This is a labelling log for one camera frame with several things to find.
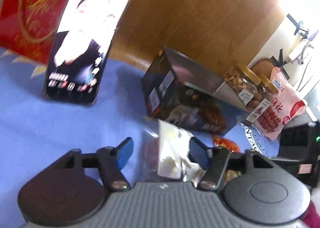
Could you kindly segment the clear white snack packet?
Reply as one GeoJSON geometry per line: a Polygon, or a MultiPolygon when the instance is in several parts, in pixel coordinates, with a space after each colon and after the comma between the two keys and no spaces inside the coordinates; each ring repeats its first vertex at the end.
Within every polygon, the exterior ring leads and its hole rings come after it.
{"type": "Polygon", "coordinates": [[[200,183],[205,170],[189,159],[189,141],[194,135],[168,122],[144,118],[139,153],[139,180],[200,183]]]}

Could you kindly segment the red candy wrapper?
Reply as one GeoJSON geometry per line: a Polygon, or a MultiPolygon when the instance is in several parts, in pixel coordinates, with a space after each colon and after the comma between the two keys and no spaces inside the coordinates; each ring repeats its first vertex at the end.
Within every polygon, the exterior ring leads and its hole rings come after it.
{"type": "Polygon", "coordinates": [[[228,149],[229,151],[231,151],[232,153],[240,153],[240,147],[237,145],[237,143],[226,139],[226,138],[222,138],[218,135],[215,134],[211,134],[212,136],[212,140],[213,140],[213,144],[215,147],[224,147],[226,149],[228,149]]]}

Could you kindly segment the blue patterned tablecloth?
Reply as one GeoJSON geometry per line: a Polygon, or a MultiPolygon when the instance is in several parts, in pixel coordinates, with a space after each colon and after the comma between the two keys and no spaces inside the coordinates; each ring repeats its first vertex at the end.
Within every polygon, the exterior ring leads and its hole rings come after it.
{"type": "Polygon", "coordinates": [[[133,184],[145,132],[144,72],[107,60],[96,103],[78,106],[42,97],[45,68],[1,49],[1,227],[21,227],[20,188],[70,149],[92,153],[125,138],[134,151],[123,169],[133,184]]]}

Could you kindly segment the dark printed storage box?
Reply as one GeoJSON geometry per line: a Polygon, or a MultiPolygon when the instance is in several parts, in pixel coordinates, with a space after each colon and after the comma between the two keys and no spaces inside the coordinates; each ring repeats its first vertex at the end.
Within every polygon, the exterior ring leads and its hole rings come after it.
{"type": "Polygon", "coordinates": [[[169,47],[154,58],[142,88],[150,117],[184,129],[224,135],[248,116],[220,77],[169,47]]]}

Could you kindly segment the pink snack bag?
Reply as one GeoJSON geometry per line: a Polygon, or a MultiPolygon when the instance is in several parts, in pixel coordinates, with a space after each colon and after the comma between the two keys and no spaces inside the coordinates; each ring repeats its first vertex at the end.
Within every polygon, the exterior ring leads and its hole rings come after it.
{"type": "Polygon", "coordinates": [[[308,103],[294,90],[280,68],[272,69],[270,81],[279,92],[273,96],[270,106],[254,122],[254,126],[274,141],[288,122],[305,112],[308,103]]]}

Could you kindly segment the nut jar gold lid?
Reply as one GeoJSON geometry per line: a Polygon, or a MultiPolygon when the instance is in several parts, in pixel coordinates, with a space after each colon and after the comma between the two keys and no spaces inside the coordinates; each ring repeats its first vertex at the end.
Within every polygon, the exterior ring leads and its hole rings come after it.
{"type": "Polygon", "coordinates": [[[263,74],[258,74],[261,80],[257,87],[257,93],[246,105],[249,115],[243,120],[245,125],[252,125],[271,105],[273,97],[278,94],[278,88],[263,74]]]}
{"type": "Polygon", "coordinates": [[[242,63],[225,72],[223,78],[245,106],[254,99],[261,83],[260,78],[242,63]]]}

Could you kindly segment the brown round board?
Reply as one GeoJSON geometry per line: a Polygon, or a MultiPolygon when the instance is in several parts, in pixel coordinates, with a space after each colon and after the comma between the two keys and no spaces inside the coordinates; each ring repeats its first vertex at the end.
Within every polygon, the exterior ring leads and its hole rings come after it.
{"type": "Polygon", "coordinates": [[[258,60],[252,67],[251,71],[253,71],[256,75],[263,74],[268,79],[271,77],[272,69],[275,67],[273,61],[269,58],[263,58],[258,60]]]}

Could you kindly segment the smartphone with lit screen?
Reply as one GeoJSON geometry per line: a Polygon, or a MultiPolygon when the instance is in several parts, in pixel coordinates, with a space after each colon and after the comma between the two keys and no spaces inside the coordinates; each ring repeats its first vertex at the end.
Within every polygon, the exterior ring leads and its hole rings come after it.
{"type": "Polygon", "coordinates": [[[95,103],[114,34],[130,1],[67,1],[50,49],[45,99],[95,103]]]}

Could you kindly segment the red gift box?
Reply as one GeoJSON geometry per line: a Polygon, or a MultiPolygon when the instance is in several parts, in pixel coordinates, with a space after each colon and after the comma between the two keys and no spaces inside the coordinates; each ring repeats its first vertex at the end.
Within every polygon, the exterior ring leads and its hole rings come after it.
{"type": "Polygon", "coordinates": [[[67,0],[1,0],[1,47],[46,64],[67,0]]]}

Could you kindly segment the white wall charger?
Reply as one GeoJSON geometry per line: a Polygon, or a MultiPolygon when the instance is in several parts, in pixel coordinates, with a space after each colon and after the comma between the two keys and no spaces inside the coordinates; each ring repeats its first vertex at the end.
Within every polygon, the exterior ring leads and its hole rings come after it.
{"type": "Polygon", "coordinates": [[[309,39],[302,39],[297,47],[289,54],[289,62],[294,63],[295,61],[302,65],[304,60],[309,56],[310,49],[313,48],[309,39]]]}

